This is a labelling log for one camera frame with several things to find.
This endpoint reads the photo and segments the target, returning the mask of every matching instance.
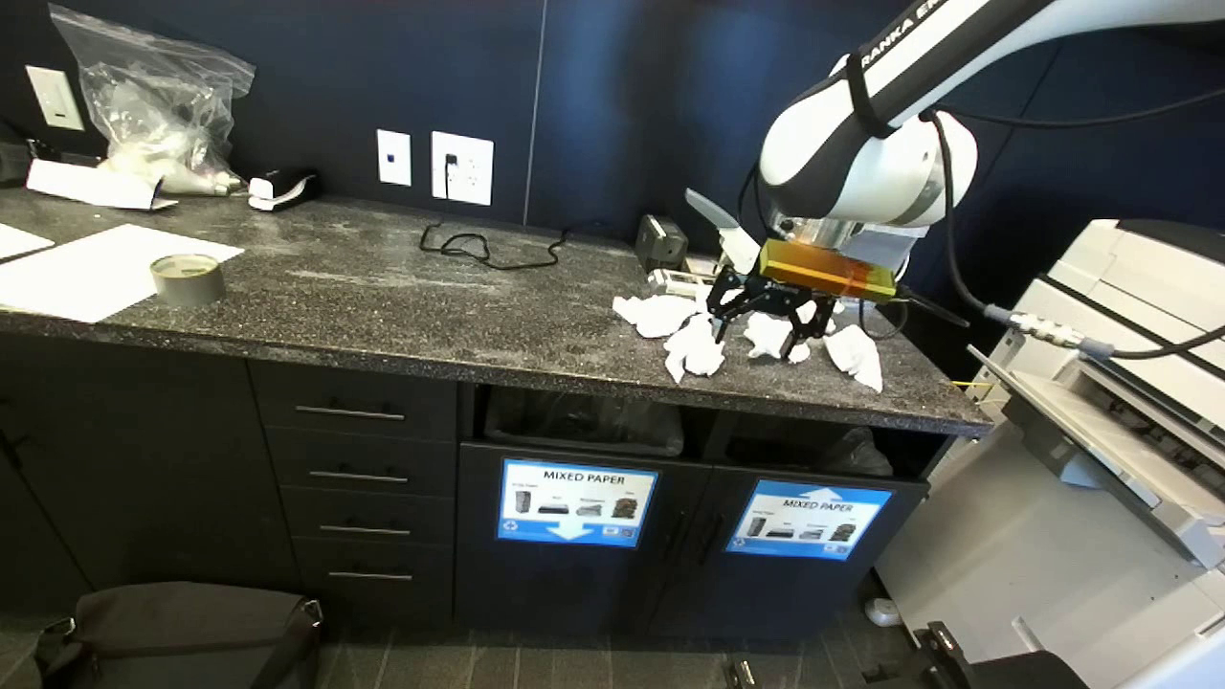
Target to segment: tiled floor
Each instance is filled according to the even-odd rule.
[[[44,619],[0,619],[0,685],[36,650]],[[844,689],[862,675],[899,666],[905,631],[874,626],[839,608],[827,631],[794,650],[743,650],[761,689]],[[728,650],[614,650],[513,643],[409,643],[363,631],[326,643],[320,689],[728,689]]]

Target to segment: granite countertop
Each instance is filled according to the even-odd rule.
[[[241,245],[225,297],[178,308],[147,297],[98,326],[0,315],[0,333],[215,351],[245,358],[402,372],[532,390],[647,393],[673,405],[743,411],[879,430],[983,436],[989,418],[886,320],[886,393],[839,375],[827,356],[800,367],[750,363],[739,326],[715,379],[673,384],[664,343],[614,315],[643,296],[629,250],[568,242],[560,268],[489,273],[417,250],[433,217],[369,204],[303,204],[258,214],[241,199],[185,199],[165,214],[124,214],[0,190],[0,222],[74,242],[120,222]],[[551,234],[495,228],[499,260],[542,260]]]

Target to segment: dark blue wall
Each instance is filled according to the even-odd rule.
[[[70,0],[70,6],[207,43],[258,63],[238,102],[232,163],[326,169],[337,194],[430,199],[430,131],[499,143],[495,222],[574,226],[629,242],[682,189],[734,208],[766,121],[909,0]],[[0,117],[37,132],[19,60],[63,60],[44,0],[0,6]],[[1107,113],[1218,88],[1220,29],[1117,29],[1027,48],[950,106]],[[417,189],[379,189],[370,131],[415,132]],[[957,214],[970,280],[999,303],[1095,214],[1225,226],[1225,106],[1075,132],[973,127],[981,174]],[[913,284],[952,303],[936,228]],[[950,372],[957,333],[915,317]]]

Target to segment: blue sign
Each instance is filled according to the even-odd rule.
[[[728,552],[847,561],[892,490],[758,479]]]
[[[499,541],[638,546],[659,472],[505,460]]]

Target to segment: electrical outlet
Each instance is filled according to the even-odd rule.
[[[415,189],[415,139],[402,131],[377,131],[379,185]]]
[[[430,139],[430,189],[433,199],[453,204],[495,204],[495,143],[489,139],[463,139],[435,131]]]
[[[74,84],[63,69],[27,63],[27,76],[46,127],[83,131]]]

